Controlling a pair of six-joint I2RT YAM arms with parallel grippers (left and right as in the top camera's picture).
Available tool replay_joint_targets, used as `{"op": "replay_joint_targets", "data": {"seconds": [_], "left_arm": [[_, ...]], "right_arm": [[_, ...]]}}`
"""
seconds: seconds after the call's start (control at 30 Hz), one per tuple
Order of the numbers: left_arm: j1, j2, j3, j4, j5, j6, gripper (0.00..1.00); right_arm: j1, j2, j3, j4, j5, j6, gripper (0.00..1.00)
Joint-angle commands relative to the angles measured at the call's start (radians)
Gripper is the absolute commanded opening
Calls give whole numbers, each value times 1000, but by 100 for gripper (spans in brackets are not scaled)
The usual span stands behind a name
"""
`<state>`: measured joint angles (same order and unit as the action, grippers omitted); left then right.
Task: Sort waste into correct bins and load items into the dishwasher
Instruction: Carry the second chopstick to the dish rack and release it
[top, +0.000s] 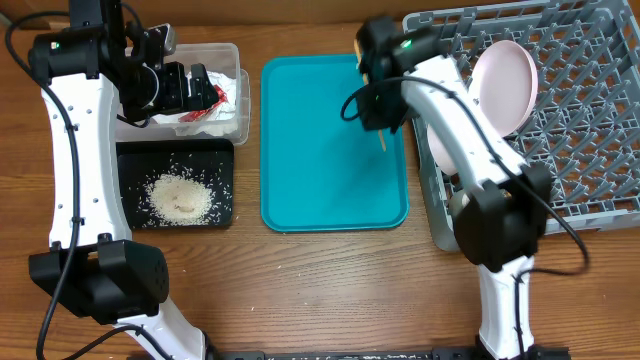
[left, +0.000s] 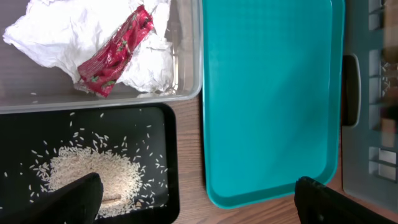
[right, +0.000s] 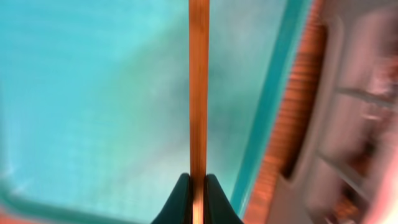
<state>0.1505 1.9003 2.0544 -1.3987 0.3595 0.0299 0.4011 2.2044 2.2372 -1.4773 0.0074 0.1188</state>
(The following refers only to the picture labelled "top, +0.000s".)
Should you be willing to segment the large white plate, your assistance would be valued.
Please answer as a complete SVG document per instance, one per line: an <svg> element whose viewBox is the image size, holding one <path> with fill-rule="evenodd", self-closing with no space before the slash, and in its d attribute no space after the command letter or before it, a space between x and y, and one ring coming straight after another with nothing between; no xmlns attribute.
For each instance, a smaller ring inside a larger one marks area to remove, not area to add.
<svg viewBox="0 0 640 360"><path fill-rule="evenodd" d="M521 45L501 40L479 57L468 93L501 137L518 130L533 112L538 94L536 64Z"/></svg>

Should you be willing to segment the small white plate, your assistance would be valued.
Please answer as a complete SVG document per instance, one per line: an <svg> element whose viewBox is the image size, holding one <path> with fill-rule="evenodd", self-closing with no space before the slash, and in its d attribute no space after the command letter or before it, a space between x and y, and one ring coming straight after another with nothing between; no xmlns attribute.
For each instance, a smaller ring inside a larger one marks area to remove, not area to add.
<svg viewBox="0 0 640 360"><path fill-rule="evenodd" d="M435 164L446 175L455 175L457 173L455 164L431 125L427 127L427 139Z"/></svg>

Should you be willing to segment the red snack wrapper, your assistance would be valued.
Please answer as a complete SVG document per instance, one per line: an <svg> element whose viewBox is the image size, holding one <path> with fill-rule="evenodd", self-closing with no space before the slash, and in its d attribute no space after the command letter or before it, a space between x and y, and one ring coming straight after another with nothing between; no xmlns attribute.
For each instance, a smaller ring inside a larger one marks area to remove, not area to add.
<svg viewBox="0 0 640 360"><path fill-rule="evenodd" d="M218 101L215 104L205 110L189 112L186 115L181 116L178 121L180 123L191 123L200 121L202 118L211 115L220 105L225 103L227 101L226 92L219 85L215 85L214 89L216 90L218 95Z"/></svg>

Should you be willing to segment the white paper cup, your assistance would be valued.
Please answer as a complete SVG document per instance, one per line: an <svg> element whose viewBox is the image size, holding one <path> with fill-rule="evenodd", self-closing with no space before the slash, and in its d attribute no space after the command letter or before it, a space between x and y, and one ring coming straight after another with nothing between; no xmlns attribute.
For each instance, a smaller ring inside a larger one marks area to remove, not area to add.
<svg viewBox="0 0 640 360"><path fill-rule="evenodd" d="M448 209L451 218L455 220L469 202L469 196L464 190L455 192L448 201Z"/></svg>

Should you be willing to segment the wooden chopstick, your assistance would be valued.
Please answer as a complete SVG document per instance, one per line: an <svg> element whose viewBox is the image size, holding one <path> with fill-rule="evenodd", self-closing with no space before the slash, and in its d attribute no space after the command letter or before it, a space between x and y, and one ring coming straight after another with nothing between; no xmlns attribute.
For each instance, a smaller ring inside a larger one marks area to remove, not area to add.
<svg viewBox="0 0 640 360"><path fill-rule="evenodd" d="M361 48L360 48L359 41L357 39L355 39L355 38L354 38L354 41L353 41L353 47L354 47L354 51L355 51L357 62L358 62L356 68L358 70L360 70L360 65L362 63L362 53L361 53ZM363 79L363 82L364 82L365 85L369 84L369 80L368 80L368 77L367 77L366 74L362 73L362 79ZM378 130L378 137L379 137L379 141L380 141L380 145L381 145L382 151L386 152L387 151L387 146L386 146L386 142L385 142L382 130Z"/></svg>

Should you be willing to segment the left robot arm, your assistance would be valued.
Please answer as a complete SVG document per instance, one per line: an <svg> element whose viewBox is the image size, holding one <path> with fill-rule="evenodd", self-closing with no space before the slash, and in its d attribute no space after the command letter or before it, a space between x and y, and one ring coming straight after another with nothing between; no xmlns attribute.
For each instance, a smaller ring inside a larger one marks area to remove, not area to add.
<svg viewBox="0 0 640 360"><path fill-rule="evenodd" d="M77 317L127 333L155 359L212 359L208 336L169 296L162 251L137 243L122 205L119 120L204 110L218 98L203 65L168 62L168 25L125 21L119 1L73 1L70 24L36 37L26 71L51 127L55 209L49 248L29 259L32 281Z"/></svg>

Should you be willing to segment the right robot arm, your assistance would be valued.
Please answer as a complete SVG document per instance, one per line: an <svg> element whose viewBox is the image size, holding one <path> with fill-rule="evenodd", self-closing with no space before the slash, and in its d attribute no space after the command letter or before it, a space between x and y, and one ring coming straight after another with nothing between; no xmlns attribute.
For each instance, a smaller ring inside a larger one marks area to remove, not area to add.
<svg viewBox="0 0 640 360"><path fill-rule="evenodd" d="M364 129L396 132L415 114L453 160L463 187L453 231L478 268L481 352L493 359L526 358L534 345L528 281L546 229L550 172L528 165L505 143L434 31L402 33L391 17L373 17L356 33L355 48L365 84L350 99Z"/></svg>

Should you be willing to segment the white napkin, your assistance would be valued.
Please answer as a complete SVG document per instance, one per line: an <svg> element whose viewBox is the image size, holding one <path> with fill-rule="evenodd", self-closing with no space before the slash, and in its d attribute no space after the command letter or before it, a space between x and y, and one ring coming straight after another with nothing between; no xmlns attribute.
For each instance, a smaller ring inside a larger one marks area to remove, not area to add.
<svg viewBox="0 0 640 360"><path fill-rule="evenodd" d="M213 86L219 85L226 92L227 101L225 103L200 121L180 123L178 119L189 112L156 115L153 117L153 121L159 125L168 125L173 128L177 136L193 136L204 133L214 137L223 137L235 132L239 127L236 118L237 81L223 73L208 71L207 74L209 82Z"/></svg>

